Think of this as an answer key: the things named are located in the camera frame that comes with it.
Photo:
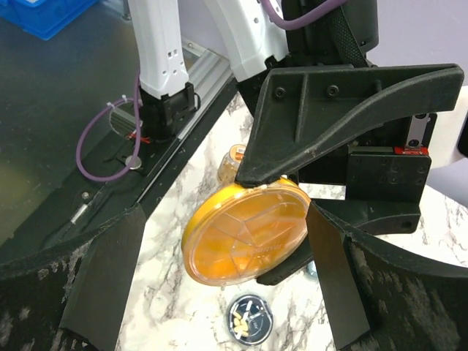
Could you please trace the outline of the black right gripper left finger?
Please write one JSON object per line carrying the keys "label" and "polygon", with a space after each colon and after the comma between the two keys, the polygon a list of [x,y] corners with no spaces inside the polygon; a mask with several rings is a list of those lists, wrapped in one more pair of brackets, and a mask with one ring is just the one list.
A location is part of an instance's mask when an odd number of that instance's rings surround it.
{"label": "black right gripper left finger", "polygon": [[1,349],[114,350],[145,225],[134,205],[95,230],[1,264]]}

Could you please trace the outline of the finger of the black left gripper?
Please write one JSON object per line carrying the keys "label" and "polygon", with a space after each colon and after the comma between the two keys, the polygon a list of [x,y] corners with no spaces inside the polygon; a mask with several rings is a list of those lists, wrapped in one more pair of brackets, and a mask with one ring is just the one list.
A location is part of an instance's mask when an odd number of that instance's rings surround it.
{"label": "finger of the black left gripper", "polygon": [[457,64],[274,69],[235,181],[269,184],[385,123],[451,111],[463,82]]}
{"label": "finger of the black left gripper", "polygon": [[278,285],[288,277],[305,268],[313,260],[309,239],[305,238],[298,248],[283,262],[257,277],[261,285]]}

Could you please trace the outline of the amber pill bottle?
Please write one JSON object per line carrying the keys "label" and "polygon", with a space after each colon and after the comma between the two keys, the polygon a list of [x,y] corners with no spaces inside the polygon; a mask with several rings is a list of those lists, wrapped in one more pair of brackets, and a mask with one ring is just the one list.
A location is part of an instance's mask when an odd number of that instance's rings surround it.
{"label": "amber pill bottle", "polygon": [[235,144],[223,156],[222,161],[217,170],[217,178],[222,186],[231,184],[235,180],[238,168],[244,157],[246,146],[243,144]]}

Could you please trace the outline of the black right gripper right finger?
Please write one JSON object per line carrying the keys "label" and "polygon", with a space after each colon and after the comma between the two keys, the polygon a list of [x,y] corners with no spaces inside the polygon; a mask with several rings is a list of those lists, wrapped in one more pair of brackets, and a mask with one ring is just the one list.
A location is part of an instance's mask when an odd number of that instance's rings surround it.
{"label": "black right gripper right finger", "polygon": [[369,235],[316,202],[306,223],[337,350],[467,349],[467,268]]}

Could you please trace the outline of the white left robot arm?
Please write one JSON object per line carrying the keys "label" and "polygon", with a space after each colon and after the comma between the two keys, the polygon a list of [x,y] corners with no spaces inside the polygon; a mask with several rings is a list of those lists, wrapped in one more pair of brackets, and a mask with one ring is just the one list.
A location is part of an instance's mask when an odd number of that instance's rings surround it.
{"label": "white left robot arm", "polygon": [[187,273],[275,285],[312,259],[302,183],[341,185],[329,207],[372,235],[413,233],[437,116],[464,82],[454,63],[379,67],[375,1],[207,1],[254,117],[233,184],[182,239]]}

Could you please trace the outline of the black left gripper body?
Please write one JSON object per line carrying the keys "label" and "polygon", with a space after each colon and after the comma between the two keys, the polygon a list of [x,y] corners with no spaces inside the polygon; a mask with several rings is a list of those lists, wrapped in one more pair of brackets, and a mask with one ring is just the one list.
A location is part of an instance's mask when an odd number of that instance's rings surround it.
{"label": "black left gripper body", "polygon": [[317,204],[362,231],[413,233],[436,121],[426,113],[383,124],[301,168],[298,181],[344,186],[344,199]]}

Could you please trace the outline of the round yellow pill container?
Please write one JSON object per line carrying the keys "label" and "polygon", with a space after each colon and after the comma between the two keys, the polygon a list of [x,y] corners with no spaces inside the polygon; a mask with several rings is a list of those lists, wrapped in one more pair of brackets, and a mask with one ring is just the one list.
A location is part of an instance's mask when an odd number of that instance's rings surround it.
{"label": "round yellow pill container", "polygon": [[186,272],[215,287],[256,279],[303,242],[310,202],[287,178],[249,189],[221,188],[186,224],[181,239]]}

